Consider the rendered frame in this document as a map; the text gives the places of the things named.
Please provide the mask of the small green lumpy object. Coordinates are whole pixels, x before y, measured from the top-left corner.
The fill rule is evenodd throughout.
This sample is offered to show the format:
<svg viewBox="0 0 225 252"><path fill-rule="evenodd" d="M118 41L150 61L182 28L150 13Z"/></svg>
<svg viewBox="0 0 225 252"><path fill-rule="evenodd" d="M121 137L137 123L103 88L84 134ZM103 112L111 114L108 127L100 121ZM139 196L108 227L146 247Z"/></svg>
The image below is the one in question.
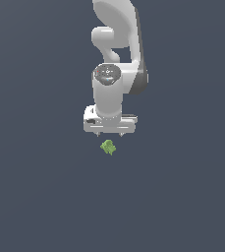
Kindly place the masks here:
<svg viewBox="0 0 225 252"><path fill-rule="evenodd" d="M107 154L113 155L116 151L116 147L113 145L111 140L105 140L101 145L100 148Z"/></svg>

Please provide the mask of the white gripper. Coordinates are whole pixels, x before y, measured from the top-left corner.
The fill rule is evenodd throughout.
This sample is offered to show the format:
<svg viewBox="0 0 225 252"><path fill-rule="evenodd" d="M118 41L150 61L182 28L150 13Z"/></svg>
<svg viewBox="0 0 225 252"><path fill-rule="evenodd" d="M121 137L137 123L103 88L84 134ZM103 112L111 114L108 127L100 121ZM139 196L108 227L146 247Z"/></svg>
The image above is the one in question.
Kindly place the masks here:
<svg viewBox="0 0 225 252"><path fill-rule="evenodd" d="M97 137L101 133L118 133L119 137L124 134L134 133L138 118L134 114L122 114L120 117L106 118L98 116L96 105L89 105L84 110L84 130L92 132Z"/></svg>

